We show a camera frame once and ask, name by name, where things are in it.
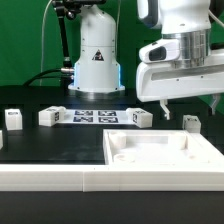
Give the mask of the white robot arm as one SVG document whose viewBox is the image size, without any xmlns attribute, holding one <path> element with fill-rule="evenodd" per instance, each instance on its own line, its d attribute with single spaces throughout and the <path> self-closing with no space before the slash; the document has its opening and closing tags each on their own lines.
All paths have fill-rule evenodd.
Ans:
<svg viewBox="0 0 224 224">
<path fill-rule="evenodd" d="M 224 49 L 210 48 L 211 0 L 137 0 L 139 19 L 162 38 L 141 48 L 137 98 L 158 101 L 224 93 Z M 115 22 L 95 4 L 81 8 L 81 52 L 69 89 L 89 99 L 125 89 L 115 56 Z"/>
</svg>

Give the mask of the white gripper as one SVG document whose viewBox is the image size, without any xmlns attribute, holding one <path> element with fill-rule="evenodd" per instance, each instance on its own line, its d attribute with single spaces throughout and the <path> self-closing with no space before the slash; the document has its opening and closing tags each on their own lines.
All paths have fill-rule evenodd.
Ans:
<svg viewBox="0 0 224 224">
<path fill-rule="evenodd" d="M 212 114 L 224 92 L 224 48 L 210 50 L 207 44 L 160 39 L 139 51 L 136 93 L 142 102 L 160 101 L 170 120 L 169 99 L 214 94 Z"/>
</svg>

